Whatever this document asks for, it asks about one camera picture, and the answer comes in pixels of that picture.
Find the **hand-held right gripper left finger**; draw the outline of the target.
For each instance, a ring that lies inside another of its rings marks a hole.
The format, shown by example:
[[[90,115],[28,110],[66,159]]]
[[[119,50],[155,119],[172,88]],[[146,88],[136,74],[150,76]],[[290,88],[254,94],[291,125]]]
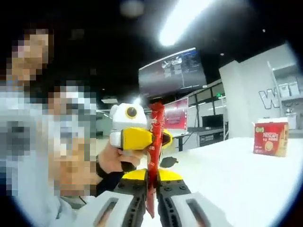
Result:
[[[100,211],[95,227],[140,227],[146,212],[146,169],[125,174],[112,192],[105,191],[97,199]]]

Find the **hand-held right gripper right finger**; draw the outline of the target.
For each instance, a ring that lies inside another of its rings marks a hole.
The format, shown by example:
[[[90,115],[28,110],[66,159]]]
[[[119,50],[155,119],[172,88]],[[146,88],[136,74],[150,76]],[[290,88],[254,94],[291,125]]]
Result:
[[[163,227],[210,227],[202,195],[192,193],[181,175],[160,169],[157,174],[158,214]]]

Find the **person's left hand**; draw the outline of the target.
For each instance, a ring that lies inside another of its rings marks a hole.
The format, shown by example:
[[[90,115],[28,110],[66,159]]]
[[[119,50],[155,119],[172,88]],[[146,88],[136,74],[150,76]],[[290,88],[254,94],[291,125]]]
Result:
[[[106,174],[122,172],[122,162],[127,162],[137,167],[144,154],[144,150],[129,150],[124,153],[122,150],[111,146],[110,142],[107,142],[105,148],[98,155],[98,162]]]

